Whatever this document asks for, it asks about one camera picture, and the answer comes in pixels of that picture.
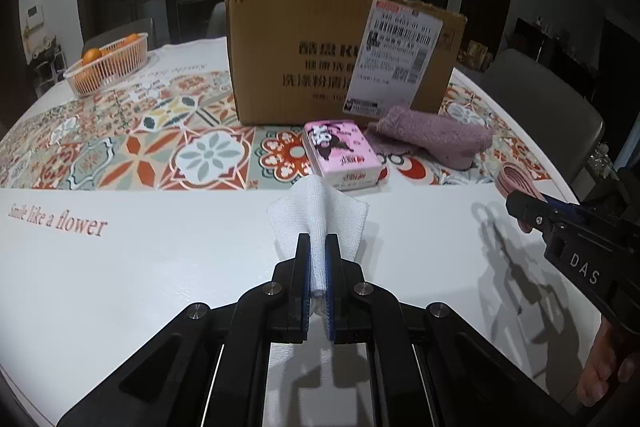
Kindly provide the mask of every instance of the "pink tissue package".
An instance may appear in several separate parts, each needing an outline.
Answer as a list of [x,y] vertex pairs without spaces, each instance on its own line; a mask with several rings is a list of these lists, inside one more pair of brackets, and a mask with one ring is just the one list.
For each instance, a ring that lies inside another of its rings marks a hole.
[[315,174],[338,190],[371,187],[382,165],[351,120],[322,120],[305,125],[303,144]]

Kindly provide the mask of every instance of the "fruit basket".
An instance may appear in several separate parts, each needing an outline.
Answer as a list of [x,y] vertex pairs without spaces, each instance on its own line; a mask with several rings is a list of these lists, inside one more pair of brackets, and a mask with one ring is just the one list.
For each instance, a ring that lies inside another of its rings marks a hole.
[[87,96],[123,81],[146,63],[147,38],[148,33],[131,34],[99,50],[88,50],[64,73],[71,90],[76,96]]

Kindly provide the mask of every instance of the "white gauze cloth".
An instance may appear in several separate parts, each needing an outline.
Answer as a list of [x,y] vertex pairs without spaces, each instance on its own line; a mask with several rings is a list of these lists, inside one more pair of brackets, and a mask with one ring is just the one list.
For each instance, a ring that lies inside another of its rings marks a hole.
[[356,257],[369,205],[355,200],[322,182],[316,174],[296,182],[267,209],[271,228],[282,253],[295,257],[298,234],[311,239],[310,290],[316,295],[326,290],[324,238],[337,233],[340,254],[353,261]]

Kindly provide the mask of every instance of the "tile pattern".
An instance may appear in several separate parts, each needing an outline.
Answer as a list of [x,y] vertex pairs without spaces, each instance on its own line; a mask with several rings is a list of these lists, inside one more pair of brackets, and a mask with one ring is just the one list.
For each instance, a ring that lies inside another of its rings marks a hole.
[[[473,91],[452,81],[442,113],[495,131],[467,171],[426,151],[378,157],[382,184],[490,183],[505,160],[548,173]],[[228,71],[120,84],[16,124],[0,142],[0,187],[62,190],[287,188],[311,172],[300,126],[242,126]]]

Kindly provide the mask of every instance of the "purple towel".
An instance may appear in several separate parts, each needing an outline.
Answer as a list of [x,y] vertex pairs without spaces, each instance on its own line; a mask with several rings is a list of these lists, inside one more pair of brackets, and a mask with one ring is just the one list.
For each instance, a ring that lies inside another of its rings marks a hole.
[[459,171],[468,169],[477,153],[491,147],[494,135],[482,125],[464,124],[450,116],[412,111],[399,105],[392,107],[384,118],[369,123],[366,136],[380,145],[372,131],[423,147],[445,167]]

